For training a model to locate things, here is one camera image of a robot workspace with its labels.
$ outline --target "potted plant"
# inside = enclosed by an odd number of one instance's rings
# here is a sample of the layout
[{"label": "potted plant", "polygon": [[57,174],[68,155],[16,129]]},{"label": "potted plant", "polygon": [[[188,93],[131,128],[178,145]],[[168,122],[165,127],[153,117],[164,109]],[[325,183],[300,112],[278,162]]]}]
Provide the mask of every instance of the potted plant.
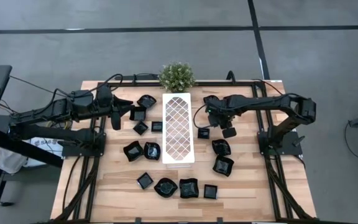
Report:
[{"label": "potted plant", "polygon": [[173,62],[163,66],[160,83],[172,93],[183,93],[195,84],[195,79],[187,63]]}]

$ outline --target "white grid panel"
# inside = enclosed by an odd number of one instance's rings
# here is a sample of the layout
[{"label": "white grid panel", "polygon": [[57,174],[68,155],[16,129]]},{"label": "white grid panel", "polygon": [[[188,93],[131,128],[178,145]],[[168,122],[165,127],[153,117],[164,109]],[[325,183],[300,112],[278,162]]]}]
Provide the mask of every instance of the white grid panel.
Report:
[{"label": "white grid panel", "polygon": [[165,93],[162,102],[162,163],[194,162],[190,93]]}]

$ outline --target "wooden tabletop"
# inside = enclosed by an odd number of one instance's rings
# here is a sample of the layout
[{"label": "wooden tabletop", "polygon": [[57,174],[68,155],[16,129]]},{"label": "wooden tabletop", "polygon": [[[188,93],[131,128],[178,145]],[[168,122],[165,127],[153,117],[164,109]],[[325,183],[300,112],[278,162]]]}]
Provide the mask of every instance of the wooden tabletop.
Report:
[{"label": "wooden tabletop", "polygon": [[[98,82],[85,81],[81,89],[94,88]],[[276,88],[284,92],[281,81],[272,82]],[[135,217],[141,217],[143,222],[215,222],[217,217],[224,221],[274,221],[272,200],[263,157],[259,154],[256,133],[258,129],[255,111],[248,111],[241,117],[236,117],[233,125],[237,136],[226,139],[234,160],[232,173],[229,177],[215,173],[212,170],[216,155],[211,141],[221,139],[219,128],[212,128],[210,139],[198,139],[197,129],[193,127],[195,163],[191,167],[168,168],[159,161],[150,161],[141,157],[134,162],[128,162],[122,148],[132,141],[138,140],[143,146],[145,142],[157,142],[162,146],[162,134],[151,133],[151,121],[162,121],[162,94],[160,87],[120,87],[114,94],[125,100],[136,102],[142,95],[152,95],[157,103],[147,111],[146,125],[149,129],[139,136],[132,128],[136,121],[129,120],[129,113],[122,117],[122,129],[115,131],[106,121],[105,132],[107,142],[104,156],[100,158],[99,172],[92,209],[92,222],[134,222]],[[232,94],[242,94],[252,97],[251,87],[247,86],[211,86],[194,87],[190,89],[191,110],[195,111],[203,105],[203,97],[216,95],[219,98]],[[267,86],[268,96],[278,93]],[[281,111],[272,111],[275,124],[287,116]],[[265,127],[266,115],[262,113]],[[199,126],[208,125],[207,114],[199,113],[196,118]],[[88,128],[90,121],[81,121],[73,125],[73,129]],[[51,218],[62,212],[63,194],[67,178],[75,158],[65,159],[60,175],[59,184],[53,204]],[[288,189],[296,201],[311,216],[315,217],[314,205],[311,198],[308,180],[302,163],[293,156],[282,156],[283,168]],[[82,159],[74,169],[73,177],[68,186],[66,206],[78,188]],[[136,182],[144,172],[149,173],[154,183],[142,190]],[[163,198],[154,191],[154,185],[162,178],[168,177],[179,184],[180,179],[196,178],[200,189],[199,198],[182,199],[177,190],[173,197]],[[218,186],[218,199],[203,198],[204,184]],[[285,208],[280,191],[277,189],[280,210],[285,217]],[[84,217],[87,192],[81,204],[80,218]]]}]

